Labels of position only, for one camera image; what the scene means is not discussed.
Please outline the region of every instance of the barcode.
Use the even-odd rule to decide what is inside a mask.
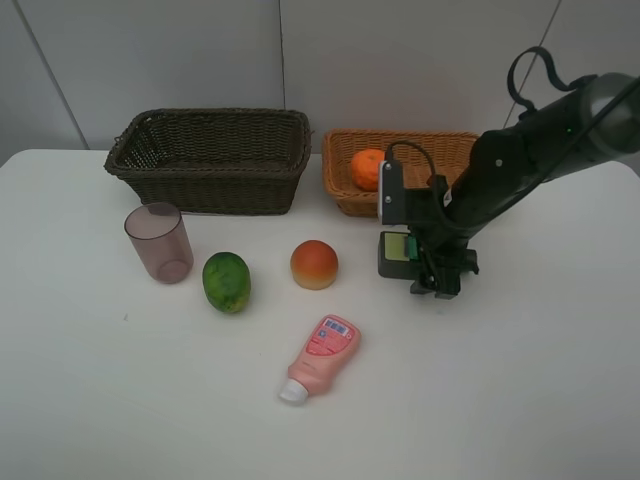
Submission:
[[[333,320],[331,320],[329,318],[327,319],[326,322],[324,322],[324,325],[326,327],[329,327],[331,330],[335,330],[340,335],[344,335],[349,331],[349,329],[347,327],[345,327],[344,325],[340,325],[339,323],[334,322]]]

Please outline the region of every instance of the basket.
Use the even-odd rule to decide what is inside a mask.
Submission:
[[[324,188],[338,208],[356,217],[377,216],[378,192],[365,192],[351,180],[353,155],[367,148],[385,150],[395,140],[409,140],[426,149],[436,164],[438,174],[445,175],[451,185],[469,164],[471,147],[478,136],[467,132],[403,132],[393,130],[331,130],[322,146]],[[393,149],[402,163],[405,188],[425,188],[431,176],[427,160],[406,145]]]
[[[116,139],[105,169],[143,204],[279,215],[291,207],[310,136],[306,115],[292,110],[151,110]]]

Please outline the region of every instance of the bottle cap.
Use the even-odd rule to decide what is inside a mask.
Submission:
[[[302,405],[308,396],[307,389],[293,378],[287,379],[280,391],[280,399],[289,405]]]

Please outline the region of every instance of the orange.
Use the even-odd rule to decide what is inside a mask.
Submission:
[[[378,168],[384,161],[384,152],[368,148],[356,153],[351,159],[351,177],[362,190],[378,191]]]

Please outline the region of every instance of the cup rim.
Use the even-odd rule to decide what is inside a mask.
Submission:
[[[168,207],[171,207],[172,209],[174,209],[178,213],[178,220],[177,220],[176,224],[170,230],[167,230],[166,232],[164,232],[164,233],[162,233],[160,235],[156,235],[155,237],[144,237],[143,238],[143,237],[136,237],[135,235],[132,235],[129,232],[129,229],[127,228],[127,222],[131,218],[131,215],[136,213],[141,208],[147,208],[148,209],[149,207],[151,207],[153,205],[164,205],[164,206],[168,206]],[[182,223],[182,212],[174,204],[169,203],[169,202],[151,202],[151,203],[146,203],[146,204],[140,205],[139,207],[133,209],[131,211],[131,213],[129,213],[129,215],[127,215],[127,218],[124,219],[124,233],[126,233],[129,236],[129,238],[133,238],[135,240],[142,240],[142,241],[144,241],[144,240],[156,240],[158,238],[166,237],[167,235],[169,235],[176,228],[178,228],[181,223]]]

